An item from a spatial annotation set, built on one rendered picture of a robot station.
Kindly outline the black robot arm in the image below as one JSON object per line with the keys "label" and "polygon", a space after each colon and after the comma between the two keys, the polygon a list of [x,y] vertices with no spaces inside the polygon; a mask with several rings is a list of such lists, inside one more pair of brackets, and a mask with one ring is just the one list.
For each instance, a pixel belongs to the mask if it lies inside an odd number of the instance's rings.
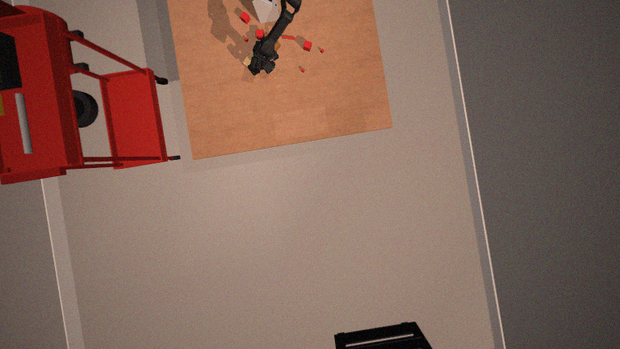
{"label": "black robot arm", "polygon": [[[302,0],[281,0],[280,2],[282,10],[279,19],[272,27],[268,36],[263,37],[261,41],[256,41],[253,47],[253,57],[249,70],[254,73],[259,74],[262,68],[269,74],[275,68],[274,61],[269,61],[274,52],[274,45],[287,25],[292,22],[294,15],[300,10]],[[291,14],[287,10],[286,2],[295,9],[294,13]]]}

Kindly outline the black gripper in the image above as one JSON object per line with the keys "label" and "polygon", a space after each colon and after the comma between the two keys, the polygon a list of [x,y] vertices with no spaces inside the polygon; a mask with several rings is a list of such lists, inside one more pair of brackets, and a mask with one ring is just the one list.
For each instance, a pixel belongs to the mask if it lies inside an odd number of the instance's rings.
{"label": "black gripper", "polygon": [[[274,60],[274,61],[276,61],[276,60],[279,58],[279,55],[275,52],[275,50],[274,50],[274,52],[273,52],[273,54],[272,54],[271,58],[269,59],[269,61],[270,61],[272,58],[273,58],[273,60]],[[250,72],[251,72],[254,76],[257,74],[257,73],[252,72],[251,70],[250,70]]]}

